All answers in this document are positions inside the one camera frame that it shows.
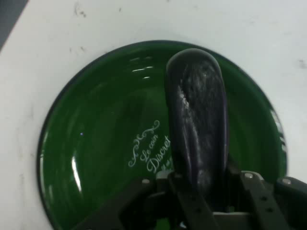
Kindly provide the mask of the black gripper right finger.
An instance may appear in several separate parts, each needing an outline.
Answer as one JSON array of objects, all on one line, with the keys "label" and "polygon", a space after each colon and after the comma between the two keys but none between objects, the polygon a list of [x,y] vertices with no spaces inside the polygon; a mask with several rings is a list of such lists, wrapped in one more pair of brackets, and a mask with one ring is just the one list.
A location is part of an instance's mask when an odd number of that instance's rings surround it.
[{"label": "black gripper right finger", "polygon": [[227,164],[227,204],[246,213],[253,230],[305,230],[307,185],[293,177],[280,177],[273,184],[252,171]]}]

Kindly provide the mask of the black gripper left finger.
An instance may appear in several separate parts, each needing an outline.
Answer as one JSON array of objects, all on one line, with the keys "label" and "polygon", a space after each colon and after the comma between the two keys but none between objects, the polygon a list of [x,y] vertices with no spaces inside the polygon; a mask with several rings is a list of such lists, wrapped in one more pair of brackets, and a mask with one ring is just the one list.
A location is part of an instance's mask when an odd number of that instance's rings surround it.
[{"label": "black gripper left finger", "polygon": [[166,221],[170,230],[218,230],[203,197],[187,178],[172,172],[165,178],[132,181],[75,230],[154,230]]}]

